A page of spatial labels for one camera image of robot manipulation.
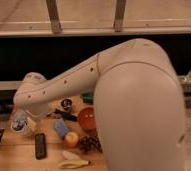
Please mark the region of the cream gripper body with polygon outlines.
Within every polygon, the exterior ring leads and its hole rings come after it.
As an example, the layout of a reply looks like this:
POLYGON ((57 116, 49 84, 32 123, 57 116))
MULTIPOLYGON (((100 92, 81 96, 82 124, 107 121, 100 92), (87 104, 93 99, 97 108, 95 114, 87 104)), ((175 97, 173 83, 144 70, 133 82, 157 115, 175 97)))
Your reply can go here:
POLYGON ((30 112, 27 112, 27 124, 34 134, 38 133, 41 130, 41 124, 43 119, 43 115, 34 115, 30 112))

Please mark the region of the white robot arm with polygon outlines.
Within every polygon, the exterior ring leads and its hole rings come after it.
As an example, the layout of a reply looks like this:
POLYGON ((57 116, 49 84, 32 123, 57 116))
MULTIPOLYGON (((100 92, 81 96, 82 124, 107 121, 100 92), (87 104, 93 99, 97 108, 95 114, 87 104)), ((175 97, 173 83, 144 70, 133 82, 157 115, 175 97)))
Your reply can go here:
POLYGON ((51 80, 29 73, 14 104, 40 118, 50 102, 88 91, 108 171, 185 170, 183 91, 160 45, 132 39, 51 80))

